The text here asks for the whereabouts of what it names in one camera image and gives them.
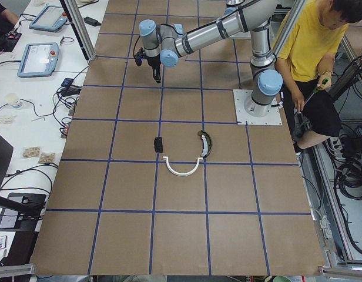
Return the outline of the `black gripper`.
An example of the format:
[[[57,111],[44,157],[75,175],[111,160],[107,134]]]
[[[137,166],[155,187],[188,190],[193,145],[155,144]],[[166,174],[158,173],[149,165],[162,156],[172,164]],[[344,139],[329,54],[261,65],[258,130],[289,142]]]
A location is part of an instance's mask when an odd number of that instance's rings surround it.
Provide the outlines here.
[[[148,65],[152,67],[152,75],[156,83],[160,83],[160,56],[147,58]]]

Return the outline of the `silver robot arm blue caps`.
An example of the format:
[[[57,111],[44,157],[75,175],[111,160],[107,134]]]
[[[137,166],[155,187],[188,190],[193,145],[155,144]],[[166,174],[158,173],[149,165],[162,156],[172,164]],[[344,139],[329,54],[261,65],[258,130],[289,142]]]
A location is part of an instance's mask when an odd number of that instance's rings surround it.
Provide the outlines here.
[[[179,59],[204,48],[233,45],[243,34],[250,36],[250,67],[253,90],[243,102],[250,116],[269,114],[274,98],[281,90],[283,79],[275,68],[276,55],[271,47],[271,17],[277,1],[227,1],[224,14],[186,31],[180,23],[157,23],[145,19],[139,23],[142,47],[133,54],[138,66],[146,61],[153,79],[160,83],[161,67],[172,68]]]

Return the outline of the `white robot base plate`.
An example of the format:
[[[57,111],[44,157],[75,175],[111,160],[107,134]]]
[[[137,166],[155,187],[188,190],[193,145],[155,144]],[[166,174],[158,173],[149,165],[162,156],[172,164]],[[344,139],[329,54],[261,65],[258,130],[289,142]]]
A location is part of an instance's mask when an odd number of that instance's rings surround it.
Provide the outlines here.
[[[282,126],[276,97],[269,105],[258,105],[252,100],[252,90],[233,89],[233,99],[238,125]]]

